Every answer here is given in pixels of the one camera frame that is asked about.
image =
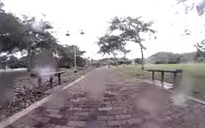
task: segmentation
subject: grass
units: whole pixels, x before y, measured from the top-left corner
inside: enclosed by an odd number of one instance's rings
[[[178,80],[181,81],[181,89],[189,95],[205,100],[205,64],[148,64],[145,67],[146,69],[183,69],[182,80]],[[151,79],[150,73],[141,70],[141,66],[121,66],[117,70],[140,79]],[[165,73],[166,82],[172,83],[172,78],[172,74]],[[155,79],[160,80],[160,73],[155,74]]]

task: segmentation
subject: paved walkway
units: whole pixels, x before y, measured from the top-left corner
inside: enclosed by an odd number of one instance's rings
[[[205,106],[98,69],[8,128],[205,128]]]

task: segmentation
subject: path edge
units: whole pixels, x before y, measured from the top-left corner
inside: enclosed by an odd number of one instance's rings
[[[62,87],[61,90],[66,90],[69,87],[71,87],[72,85],[76,84],[77,82],[79,82],[80,80],[83,80],[86,76],[88,76],[89,74],[91,74],[93,71],[90,71],[88,73],[86,73],[85,75],[81,76],[80,78],[78,78],[77,80],[69,83],[68,85]],[[20,119],[21,117],[25,116],[26,114],[28,114],[29,112],[31,112],[32,110],[38,108],[39,106],[41,106],[42,104],[46,103],[52,96],[54,95],[54,93],[46,96],[45,98],[31,104],[29,107],[23,109],[20,112],[17,112],[15,114],[13,114],[12,116],[8,117],[7,119],[3,120],[0,122],[0,128],[5,128],[6,126],[14,123],[15,121],[17,121],[18,119]]]
[[[134,77],[134,76],[131,76],[131,75],[129,75],[129,74],[123,73],[123,72],[121,72],[121,71],[117,71],[117,72],[118,72],[119,74],[122,74],[122,75],[125,75],[125,76],[128,76],[128,77],[131,77],[131,78],[133,78],[134,80],[137,80],[137,81],[139,81],[139,82],[146,83],[146,84],[151,84],[151,83],[142,81],[141,79],[136,78],[136,77]],[[202,104],[202,105],[205,105],[205,101],[203,101],[203,100],[197,99],[197,98],[192,97],[192,96],[187,96],[187,97],[188,97],[188,99],[190,99],[190,100],[193,100],[193,101],[198,102],[198,103],[200,103],[200,104]]]

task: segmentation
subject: park bench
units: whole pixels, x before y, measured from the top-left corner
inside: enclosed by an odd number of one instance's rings
[[[52,72],[52,73],[47,73],[44,75],[38,75],[36,73],[31,73],[31,76],[37,77],[38,81],[38,86],[41,86],[42,84],[42,77],[49,77],[49,84],[52,86],[53,84],[53,76],[58,77],[58,84],[61,84],[61,75],[64,74],[66,71],[58,71],[58,72]]]
[[[176,69],[176,70],[147,69],[147,71],[152,72],[152,81],[155,80],[155,72],[161,73],[162,87],[164,86],[164,73],[172,73],[173,74],[173,85],[175,86],[177,83],[177,74],[183,72],[183,70],[181,70],[181,69]]]

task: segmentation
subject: sky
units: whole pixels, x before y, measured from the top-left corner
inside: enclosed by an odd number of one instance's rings
[[[194,44],[201,40],[205,28],[205,16],[199,17],[196,10],[184,13],[182,5],[173,6],[176,0],[3,0],[5,9],[20,16],[22,14],[44,18],[54,26],[54,34],[60,44],[75,44],[85,50],[85,57],[99,59],[96,42],[108,30],[108,22],[114,16],[132,16],[146,21],[153,20],[157,31],[156,40],[147,40],[145,56],[156,52],[168,51],[185,53],[195,51]],[[190,28],[193,37],[182,36],[183,29]],[[131,52],[128,58],[141,54],[139,46],[128,43]]]

